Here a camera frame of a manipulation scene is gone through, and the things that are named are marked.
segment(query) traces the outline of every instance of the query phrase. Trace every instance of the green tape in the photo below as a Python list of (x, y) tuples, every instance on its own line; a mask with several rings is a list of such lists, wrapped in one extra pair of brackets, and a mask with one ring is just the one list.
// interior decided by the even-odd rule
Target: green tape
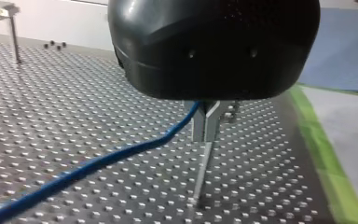
[(310, 150), (313, 163), (337, 223), (358, 223), (358, 198), (345, 175), (307, 96), (298, 86), (290, 90), (299, 118), (299, 128)]

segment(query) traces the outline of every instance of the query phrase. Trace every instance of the metal post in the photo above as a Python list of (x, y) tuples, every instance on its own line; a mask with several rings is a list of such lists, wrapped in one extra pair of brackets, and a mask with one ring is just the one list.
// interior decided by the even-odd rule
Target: metal post
[(11, 38), (11, 47), (12, 47), (12, 54), (13, 54), (13, 61), (14, 63), (21, 63), (20, 60), (20, 53), (19, 53), (19, 43), (17, 42), (17, 35), (16, 35), (16, 24), (14, 22), (13, 17), (8, 18), (9, 29), (10, 29), (10, 38)]
[(200, 202), (200, 195), (204, 191), (205, 186), (205, 174), (211, 163), (211, 155), (213, 151), (213, 142), (205, 143), (204, 155), (202, 163), (200, 165), (199, 174), (197, 176), (196, 187), (194, 188), (193, 198), (190, 198), (190, 202), (193, 205), (197, 205)]

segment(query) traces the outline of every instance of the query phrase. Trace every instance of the metal bracket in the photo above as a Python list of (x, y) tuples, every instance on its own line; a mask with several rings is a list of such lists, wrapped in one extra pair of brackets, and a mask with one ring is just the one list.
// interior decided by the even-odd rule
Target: metal bracket
[[(193, 104), (193, 102), (189, 101), (184, 102), (186, 109), (191, 108)], [(230, 101), (204, 103), (193, 117), (192, 140), (194, 142), (205, 142), (205, 151), (200, 164), (194, 194), (189, 200), (193, 205), (199, 204), (200, 202), (200, 195), (204, 188), (205, 174), (213, 157), (213, 142), (219, 130), (219, 121), (229, 105), (231, 105)]]
[(8, 19), (8, 26), (11, 37), (11, 47), (13, 52), (14, 63), (21, 63), (20, 54), (19, 54), (19, 44), (17, 41), (16, 35), (16, 24), (14, 22), (14, 15), (20, 12), (20, 8), (16, 7), (13, 3), (10, 2), (1, 2), (0, 1), (0, 21)]

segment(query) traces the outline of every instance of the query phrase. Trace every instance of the gray floor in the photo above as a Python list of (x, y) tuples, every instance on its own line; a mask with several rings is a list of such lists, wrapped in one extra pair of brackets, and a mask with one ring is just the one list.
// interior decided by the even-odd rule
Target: gray floor
[(304, 88), (358, 195), (358, 96)]

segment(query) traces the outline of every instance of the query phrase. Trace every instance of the black robot head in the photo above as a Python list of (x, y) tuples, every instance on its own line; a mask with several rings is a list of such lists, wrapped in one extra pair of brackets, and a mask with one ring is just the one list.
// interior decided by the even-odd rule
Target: black robot head
[(318, 0), (110, 0), (113, 45), (130, 84), (177, 100), (275, 96), (298, 79)]

